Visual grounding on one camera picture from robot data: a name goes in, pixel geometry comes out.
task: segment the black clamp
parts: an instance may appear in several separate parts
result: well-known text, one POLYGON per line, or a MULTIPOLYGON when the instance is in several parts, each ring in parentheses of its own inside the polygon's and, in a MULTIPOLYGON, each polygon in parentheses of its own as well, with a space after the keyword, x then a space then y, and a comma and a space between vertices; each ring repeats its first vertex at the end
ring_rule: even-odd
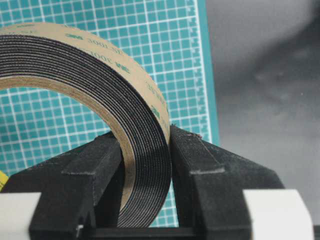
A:
POLYGON ((124 166, 111 133, 11 176, 2 193, 42 192, 32 240, 249 240, 243 189, 284 188, 273 170, 176 126, 170 151, 179 228, 116 228, 124 166))

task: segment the printed 3m logo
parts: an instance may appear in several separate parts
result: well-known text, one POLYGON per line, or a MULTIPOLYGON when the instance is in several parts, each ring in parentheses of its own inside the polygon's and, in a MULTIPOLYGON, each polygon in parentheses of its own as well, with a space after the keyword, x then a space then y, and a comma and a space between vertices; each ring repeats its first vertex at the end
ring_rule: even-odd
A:
POLYGON ((74 34, 70 34, 70 33, 66 33, 65 35, 66 35, 68 38, 83 40, 82 36, 78 36, 78 35, 74 35, 74 34))

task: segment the teal cutting mat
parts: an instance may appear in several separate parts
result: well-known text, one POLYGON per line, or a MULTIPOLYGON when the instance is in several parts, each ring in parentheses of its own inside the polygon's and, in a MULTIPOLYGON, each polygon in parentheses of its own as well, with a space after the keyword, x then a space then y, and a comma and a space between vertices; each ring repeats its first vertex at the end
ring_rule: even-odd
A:
MULTIPOLYGON (((0 0, 0 26, 54 22, 97 34, 157 82, 172 124, 218 144, 205 0, 0 0)), ((108 131, 90 109, 40 88, 0 91, 0 170, 8 175, 108 131)), ((177 227, 173 189, 152 227, 177 227)))

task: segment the tape roll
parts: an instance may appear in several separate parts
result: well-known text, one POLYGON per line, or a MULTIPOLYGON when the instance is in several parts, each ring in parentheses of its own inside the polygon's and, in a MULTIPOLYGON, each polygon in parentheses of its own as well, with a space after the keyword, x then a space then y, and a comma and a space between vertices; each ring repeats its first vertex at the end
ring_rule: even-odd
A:
POLYGON ((96 112, 118 139, 125 165, 119 227, 146 227, 171 179, 166 101, 144 69, 110 42, 54 23, 0 29, 0 89, 45 88, 96 112))

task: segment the yellow object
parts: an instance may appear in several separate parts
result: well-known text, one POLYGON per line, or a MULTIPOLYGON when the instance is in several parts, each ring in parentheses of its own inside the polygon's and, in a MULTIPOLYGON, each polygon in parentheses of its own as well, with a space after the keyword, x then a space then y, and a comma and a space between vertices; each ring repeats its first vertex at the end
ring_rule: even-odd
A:
POLYGON ((9 177, 5 175, 2 171, 0 171, 0 192, 1 192, 1 189, 5 186, 8 179, 9 177))

